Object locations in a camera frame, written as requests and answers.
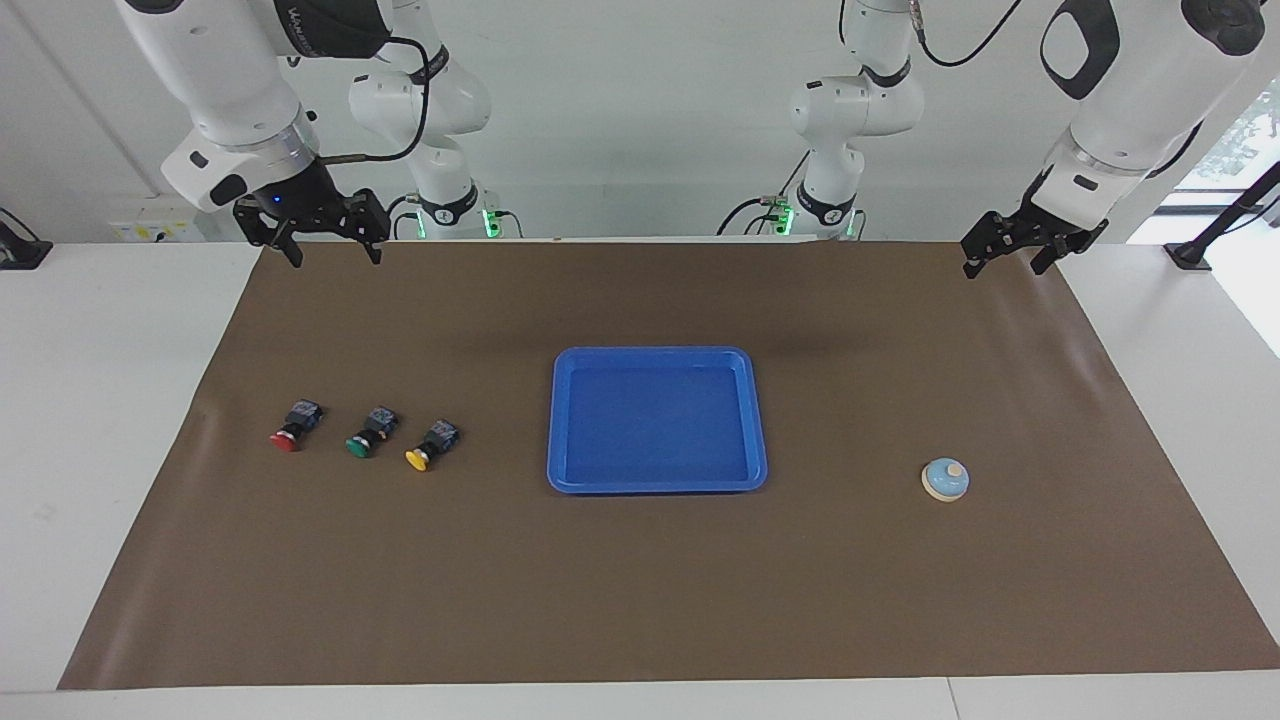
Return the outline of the green push button switch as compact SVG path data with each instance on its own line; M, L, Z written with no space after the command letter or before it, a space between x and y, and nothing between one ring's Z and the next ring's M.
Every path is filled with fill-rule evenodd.
M346 439L346 450L355 457L370 457L396 433L399 423L401 418L394 410L376 406L364 419L361 429Z

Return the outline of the red push button switch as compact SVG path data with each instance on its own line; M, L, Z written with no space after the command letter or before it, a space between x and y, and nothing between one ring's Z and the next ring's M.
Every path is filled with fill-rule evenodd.
M320 424L325 409L311 400L294 401L282 427L269 436L269 442L284 452L294 452L302 439Z

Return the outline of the white wall socket box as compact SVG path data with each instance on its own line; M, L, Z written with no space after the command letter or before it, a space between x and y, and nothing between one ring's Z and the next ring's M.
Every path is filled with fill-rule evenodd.
M193 208L127 208L115 211L108 225L124 242L204 243L210 240L204 215Z

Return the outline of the window with green foliage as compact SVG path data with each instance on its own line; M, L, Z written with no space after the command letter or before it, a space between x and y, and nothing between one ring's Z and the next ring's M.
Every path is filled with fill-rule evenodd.
M1156 215L1217 211L1280 161L1280 76L1233 122L1183 177Z

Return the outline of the light blue call bell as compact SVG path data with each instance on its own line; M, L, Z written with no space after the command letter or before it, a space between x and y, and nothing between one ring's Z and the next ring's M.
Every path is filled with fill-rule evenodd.
M970 488L972 475L965 464L955 457L937 457L923 466L922 487L940 502L955 502Z

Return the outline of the black table clamp mount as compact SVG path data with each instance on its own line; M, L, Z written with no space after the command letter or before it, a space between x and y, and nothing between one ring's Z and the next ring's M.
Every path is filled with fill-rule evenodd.
M18 215L0 206L0 272L35 270L54 243L41 240Z

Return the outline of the brown table mat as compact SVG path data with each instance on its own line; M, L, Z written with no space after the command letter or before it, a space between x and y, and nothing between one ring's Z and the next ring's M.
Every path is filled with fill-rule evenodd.
M305 255L256 263L60 688L1280 667L1057 272L969 281L947 243ZM621 345L744 350L765 484L554 491L553 361ZM300 398L325 415L284 452ZM376 406L399 427L355 457ZM416 471L436 419L460 438Z

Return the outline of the blue plastic tray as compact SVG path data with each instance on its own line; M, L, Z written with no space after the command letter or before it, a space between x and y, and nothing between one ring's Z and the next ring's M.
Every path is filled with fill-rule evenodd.
M572 347L556 357L547 479L562 495L744 495L768 475L741 348Z

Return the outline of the yellow push button switch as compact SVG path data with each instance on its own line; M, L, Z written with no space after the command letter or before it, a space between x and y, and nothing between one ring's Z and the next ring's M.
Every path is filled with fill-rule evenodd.
M416 471L428 471L431 462L452 451L460 438L460 428L447 419L436 419L422 439L404 452L406 462Z

